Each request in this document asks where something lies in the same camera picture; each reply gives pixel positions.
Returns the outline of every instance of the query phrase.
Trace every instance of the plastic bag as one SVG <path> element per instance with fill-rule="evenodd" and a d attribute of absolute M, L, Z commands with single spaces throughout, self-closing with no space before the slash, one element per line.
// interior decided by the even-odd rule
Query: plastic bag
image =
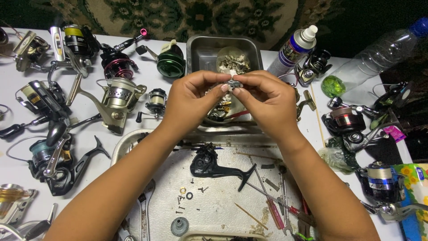
<path fill-rule="evenodd" d="M 321 148 L 318 151 L 320 157 L 334 170 L 340 171 L 344 174 L 351 174 L 355 170 L 348 166 L 345 162 L 345 156 L 340 147 Z"/>

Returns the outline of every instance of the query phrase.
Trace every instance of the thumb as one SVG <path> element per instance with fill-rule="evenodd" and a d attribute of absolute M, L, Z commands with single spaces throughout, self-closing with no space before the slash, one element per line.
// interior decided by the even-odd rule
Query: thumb
<path fill-rule="evenodd" d="M 208 92 L 201 99 L 204 100 L 204 105 L 207 108 L 212 108 L 229 90 L 228 84 L 219 84 Z"/>
<path fill-rule="evenodd" d="M 244 88 L 235 88 L 233 90 L 233 95 L 245 106 L 247 110 L 250 112 L 256 109 L 256 105 L 260 103 L 260 101 L 256 100 L 254 96 L 251 95 L 248 90 Z"/>

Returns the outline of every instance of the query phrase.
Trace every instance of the white spray cap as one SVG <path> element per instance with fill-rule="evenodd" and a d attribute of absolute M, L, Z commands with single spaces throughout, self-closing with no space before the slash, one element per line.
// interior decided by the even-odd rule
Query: white spray cap
<path fill-rule="evenodd" d="M 309 28 L 305 29 L 302 33 L 302 37 L 306 41 L 311 41 L 315 38 L 315 34 L 318 32 L 318 28 L 315 25 L 309 26 Z"/>

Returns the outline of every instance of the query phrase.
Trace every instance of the plastic water bottle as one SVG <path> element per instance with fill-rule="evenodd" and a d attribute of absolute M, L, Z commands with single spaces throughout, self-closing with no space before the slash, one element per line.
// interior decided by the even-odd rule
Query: plastic water bottle
<path fill-rule="evenodd" d="M 315 25 L 306 29 L 298 29 L 278 52 L 277 58 L 270 64 L 267 71 L 276 77 L 287 74 L 315 47 Z"/>
<path fill-rule="evenodd" d="M 387 33 L 374 44 L 357 54 L 321 84 L 330 98 L 341 96 L 411 55 L 419 38 L 428 36 L 428 18 L 419 19 L 408 29 Z"/>

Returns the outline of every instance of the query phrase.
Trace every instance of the pink label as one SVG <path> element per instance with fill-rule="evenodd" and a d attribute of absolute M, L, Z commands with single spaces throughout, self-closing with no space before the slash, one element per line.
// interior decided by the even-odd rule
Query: pink label
<path fill-rule="evenodd" d="M 401 132 L 396 126 L 386 127 L 383 130 L 387 134 L 391 134 L 396 143 L 406 138 L 406 135 L 403 134 L 403 132 Z"/>

